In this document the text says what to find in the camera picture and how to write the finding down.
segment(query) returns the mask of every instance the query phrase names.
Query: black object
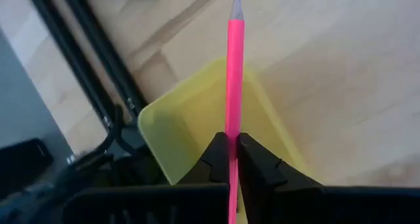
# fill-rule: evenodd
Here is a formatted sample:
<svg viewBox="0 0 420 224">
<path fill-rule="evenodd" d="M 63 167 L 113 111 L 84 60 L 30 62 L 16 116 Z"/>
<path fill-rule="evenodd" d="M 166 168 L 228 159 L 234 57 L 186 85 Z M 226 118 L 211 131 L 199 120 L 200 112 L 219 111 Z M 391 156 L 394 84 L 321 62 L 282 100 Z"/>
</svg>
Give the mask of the black object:
<svg viewBox="0 0 420 224">
<path fill-rule="evenodd" d="M 227 223 L 226 148 L 226 135 L 217 133 L 179 185 L 85 190 L 65 207 L 64 222 Z M 420 221 L 420 189 L 325 187 L 246 133 L 238 137 L 238 163 L 250 224 Z"/>
<path fill-rule="evenodd" d="M 0 149 L 0 200 L 31 185 L 52 162 L 53 157 L 39 139 Z"/>
<path fill-rule="evenodd" d="M 133 118 L 147 105 L 86 0 L 66 0 Z"/>
<path fill-rule="evenodd" d="M 95 187 L 122 189 L 129 186 L 166 184 L 167 181 L 147 147 L 140 147 L 132 156 L 117 160 L 107 152 L 113 141 L 121 137 L 122 113 L 121 107 L 116 106 L 114 126 L 105 140 L 94 151 L 66 167 L 51 185 L 24 190 L 2 201 L 4 208 L 0 208 L 0 223 L 61 223 L 64 205 L 78 192 L 88 192 Z M 83 208 L 95 211 L 94 207 Z M 82 217 L 82 222 L 88 217 L 89 215 Z"/>
<path fill-rule="evenodd" d="M 217 133 L 181 185 L 87 189 L 68 202 L 63 221 L 224 223 L 229 192 L 226 142 L 224 133 Z"/>
<path fill-rule="evenodd" d="M 106 129 L 112 126 L 114 104 L 51 0 L 32 0 L 66 58 L 89 102 Z"/>
</svg>

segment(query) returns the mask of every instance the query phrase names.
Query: wooden floor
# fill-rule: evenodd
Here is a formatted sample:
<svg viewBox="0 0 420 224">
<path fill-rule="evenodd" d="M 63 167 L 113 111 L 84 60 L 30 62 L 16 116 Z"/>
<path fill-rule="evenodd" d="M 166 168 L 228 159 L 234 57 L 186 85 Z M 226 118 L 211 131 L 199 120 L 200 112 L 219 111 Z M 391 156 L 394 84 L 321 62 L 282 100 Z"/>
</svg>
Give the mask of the wooden floor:
<svg viewBox="0 0 420 224">
<path fill-rule="evenodd" d="M 120 101 L 63 0 L 54 0 Z M 226 52 L 232 0 L 89 0 L 153 101 Z M 243 0 L 246 61 L 318 180 L 420 185 L 420 0 Z M 105 136 L 29 0 L 0 27 L 75 153 Z"/>
</svg>

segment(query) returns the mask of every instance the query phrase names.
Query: black metal frame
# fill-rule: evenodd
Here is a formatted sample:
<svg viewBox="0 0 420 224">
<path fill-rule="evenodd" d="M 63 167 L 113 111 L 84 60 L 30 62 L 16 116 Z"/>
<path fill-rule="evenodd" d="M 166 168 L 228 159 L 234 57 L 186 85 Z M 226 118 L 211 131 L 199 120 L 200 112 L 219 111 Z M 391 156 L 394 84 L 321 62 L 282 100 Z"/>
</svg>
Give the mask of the black metal frame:
<svg viewBox="0 0 420 224">
<path fill-rule="evenodd" d="M 147 102 L 138 90 L 125 63 L 107 38 L 87 0 L 66 0 L 66 2 L 101 60 L 130 115 L 137 118 Z"/>
<path fill-rule="evenodd" d="M 112 118 L 114 118 L 114 103 L 103 88 L 65 21 L 51 0 L 32 0 L 32 3 L 47 25 L 89 102 L 101 118 L 102 124 L 109 130 L 112 126 Z"/>
</svg>

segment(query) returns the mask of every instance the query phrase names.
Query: pencil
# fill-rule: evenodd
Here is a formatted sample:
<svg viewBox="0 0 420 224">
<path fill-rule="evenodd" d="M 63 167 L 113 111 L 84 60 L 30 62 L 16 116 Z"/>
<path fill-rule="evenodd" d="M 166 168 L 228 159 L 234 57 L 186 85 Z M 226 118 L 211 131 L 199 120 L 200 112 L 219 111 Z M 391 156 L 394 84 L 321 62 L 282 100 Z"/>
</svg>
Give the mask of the pencil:
<svg viewBox="0 0 420 224">
<path fill-rule="evenodd" d="M 241 129 L 243 44 L 245 21 L 241 0 L 234 0 L 228 21 L 228 51 L 226 61 L 226 108 L 225 133 L 229 144 L 229 216 L 228 223 L 236 223 L 238 205 L 238 157 L 237 138 Z"/>
</svg>

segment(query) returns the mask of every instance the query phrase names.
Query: yellow plastic container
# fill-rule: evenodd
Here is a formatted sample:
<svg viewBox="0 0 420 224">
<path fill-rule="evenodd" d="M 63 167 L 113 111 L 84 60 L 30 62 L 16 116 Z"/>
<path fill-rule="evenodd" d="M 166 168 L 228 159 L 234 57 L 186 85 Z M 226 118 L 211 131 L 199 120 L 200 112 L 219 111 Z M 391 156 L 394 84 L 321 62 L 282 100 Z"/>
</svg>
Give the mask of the yellow plastic container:
<svg viewBox="0 0 420 224">
<path fill-rule="evenodd" d="M 224 131 L 226 60 L 218 60 L 149 104 L 138 127 L 170 184 L 198 161 L 216 132 Z M 243 76 L 241 131 L 288 164 L 307 173 L 268 97 L 247 68 Z"/>
</svg>

